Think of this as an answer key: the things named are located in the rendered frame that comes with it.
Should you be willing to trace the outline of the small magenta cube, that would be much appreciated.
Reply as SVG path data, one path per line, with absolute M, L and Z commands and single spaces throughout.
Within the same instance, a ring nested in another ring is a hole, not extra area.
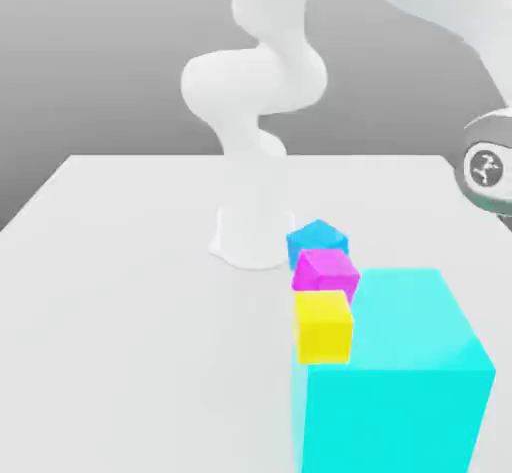
M 349 304 L 360 281 L 360 272 L 341 249 L 304 249 L 292 278 L 295 291 L 343 291 Z

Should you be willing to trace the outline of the small blue cube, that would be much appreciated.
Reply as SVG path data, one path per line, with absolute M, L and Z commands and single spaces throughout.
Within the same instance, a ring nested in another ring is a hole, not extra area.
M 289 268 L 294 271 L 305 249 L 340 249 L 349 254 L 349 239 L 334 226 L 317 219 L 286 235 Z

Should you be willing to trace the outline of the large cyan box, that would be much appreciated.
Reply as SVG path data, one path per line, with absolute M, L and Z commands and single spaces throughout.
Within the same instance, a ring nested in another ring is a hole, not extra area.
M 440 272 L 367 269 L 351 357 L 291 368 L 296 473 L 468 473 L 495 368 Z

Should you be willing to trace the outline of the small yellow cube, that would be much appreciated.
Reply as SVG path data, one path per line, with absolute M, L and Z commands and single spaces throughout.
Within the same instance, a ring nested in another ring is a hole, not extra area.
M 294 345 L 300 364 L 349 362 L 354 320 L 343 291 L 296 291 L 293 317 Z

